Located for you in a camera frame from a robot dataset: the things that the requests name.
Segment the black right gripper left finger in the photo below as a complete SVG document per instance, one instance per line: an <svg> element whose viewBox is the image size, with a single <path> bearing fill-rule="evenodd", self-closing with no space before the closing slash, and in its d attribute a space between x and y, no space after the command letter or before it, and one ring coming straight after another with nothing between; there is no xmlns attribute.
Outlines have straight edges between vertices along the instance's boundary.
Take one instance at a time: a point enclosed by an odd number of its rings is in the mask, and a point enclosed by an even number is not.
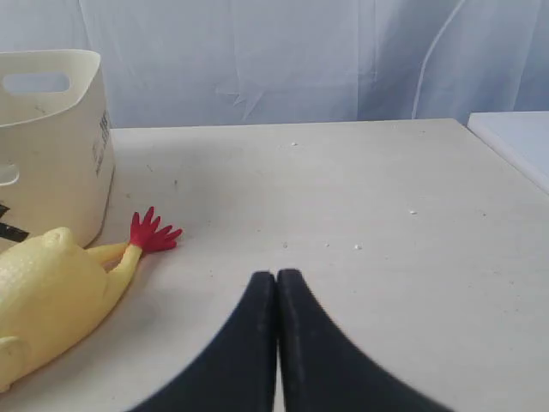
<svg viewBox="0 0 549 412"><path fill-rule="evenodd" d="M209 345L135 411L271 411L277 367L275 277L254 273Z"/></svg>

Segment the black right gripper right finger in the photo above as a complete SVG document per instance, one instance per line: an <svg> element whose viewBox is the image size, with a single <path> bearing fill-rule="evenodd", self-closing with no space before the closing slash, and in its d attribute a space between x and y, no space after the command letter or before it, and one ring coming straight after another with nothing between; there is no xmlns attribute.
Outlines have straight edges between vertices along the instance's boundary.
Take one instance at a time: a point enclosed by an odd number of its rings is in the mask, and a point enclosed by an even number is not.
<svg viewBox="0 0 549 412"><path fill-rule="evenodd" d="M433 401L358 349L301 272L277 275L280 357L287 411L432 411Z"/></svg>

